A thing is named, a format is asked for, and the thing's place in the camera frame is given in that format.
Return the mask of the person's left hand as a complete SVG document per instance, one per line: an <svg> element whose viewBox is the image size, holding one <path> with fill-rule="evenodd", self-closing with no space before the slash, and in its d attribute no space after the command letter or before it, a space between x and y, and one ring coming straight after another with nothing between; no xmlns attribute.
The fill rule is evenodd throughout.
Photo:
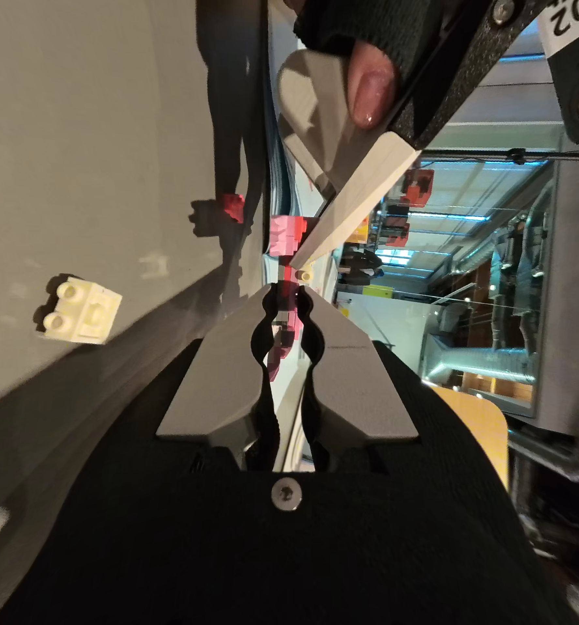
<svg viewBox="0 0 579 625"><path fill-rule="evenodd" d="M378 125L391 109L399 83L392 60L376 46L357 41L347 74L348 111L355 125L366 130Z"/></svg>

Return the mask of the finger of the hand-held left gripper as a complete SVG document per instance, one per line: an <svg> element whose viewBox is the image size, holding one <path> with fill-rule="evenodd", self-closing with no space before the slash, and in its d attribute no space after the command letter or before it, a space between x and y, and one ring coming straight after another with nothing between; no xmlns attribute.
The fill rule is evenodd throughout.
<svg viewBox="0 0 579 625"><path fill-rule="evenodd" d="M395 132L382 134L325 209L291 267L301 270L342 246L420 154Z"/></svg>

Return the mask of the white toy brick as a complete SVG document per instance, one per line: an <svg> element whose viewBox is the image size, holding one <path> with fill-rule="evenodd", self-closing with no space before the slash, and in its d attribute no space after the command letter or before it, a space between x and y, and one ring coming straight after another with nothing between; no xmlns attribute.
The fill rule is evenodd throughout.
<svg viewBox="0 0 579 625"><path fill-rule="evenodd" d="M121 294L70 276L57 286L54 295L54 308L41 321L45 339L86 345L107 342L122 303Z"/></svg>

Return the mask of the pink toy brick model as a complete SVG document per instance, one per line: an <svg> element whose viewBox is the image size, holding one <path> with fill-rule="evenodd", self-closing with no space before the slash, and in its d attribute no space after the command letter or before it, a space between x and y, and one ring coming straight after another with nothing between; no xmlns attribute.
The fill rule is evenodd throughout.
<svg viewBox="0 0 579 625"><path fill-rule="evenodd" d="M279 261L276 289L278 314L272 324L275 341L267 360L270 382L276 379L282 360L289 355L294 343L300 337L303 324L298 317L297 297L301 285L293 280L292 272L296 269L293 269L290 263L316 222L317 220L311 217L273 218L272 253L278 256Z"/></svg>

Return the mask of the tan wooden board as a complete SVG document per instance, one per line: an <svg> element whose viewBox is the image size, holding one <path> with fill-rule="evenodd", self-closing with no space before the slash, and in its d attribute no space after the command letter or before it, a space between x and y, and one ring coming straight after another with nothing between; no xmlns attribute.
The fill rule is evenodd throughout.
<svg viewBox="0 0 579 625"><path fill-rule="evenodd" d="M482 396L469 395L424 381L470 430L504 486L509 490L508 425L500 409Z"/></svg>

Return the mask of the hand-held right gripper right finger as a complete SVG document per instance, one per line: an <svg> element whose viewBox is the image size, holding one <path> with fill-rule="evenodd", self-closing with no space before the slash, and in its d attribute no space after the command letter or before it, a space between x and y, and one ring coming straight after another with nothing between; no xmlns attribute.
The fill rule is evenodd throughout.
<svg viewBox="0 0 579 625"><path fill-rule="evenodd" d="M301 424L315 471L419 433L369 336L309 287L297 294L301 348L309 368Z"/></svg>

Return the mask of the dark red toy brick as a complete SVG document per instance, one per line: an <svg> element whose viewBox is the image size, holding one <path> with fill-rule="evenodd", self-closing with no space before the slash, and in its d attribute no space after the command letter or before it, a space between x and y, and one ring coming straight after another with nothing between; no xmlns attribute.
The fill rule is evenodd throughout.
<svg viewBox="0 0 579 625"><path fill-rule="evenodd" d="M235 222L245 221L245 197L237 193L223 193L221 197L223 211Z"/></svg>

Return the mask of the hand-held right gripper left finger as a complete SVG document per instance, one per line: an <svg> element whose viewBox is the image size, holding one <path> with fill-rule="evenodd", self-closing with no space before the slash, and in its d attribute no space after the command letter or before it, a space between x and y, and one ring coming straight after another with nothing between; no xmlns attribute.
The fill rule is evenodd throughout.
<svg viewBox="0 0 579 625"><path fill-rule="evenodd" d="M240 469L273 469L280 433L265 359L275 339L276 283L202 339L156 436L226 448Z"/></svg>

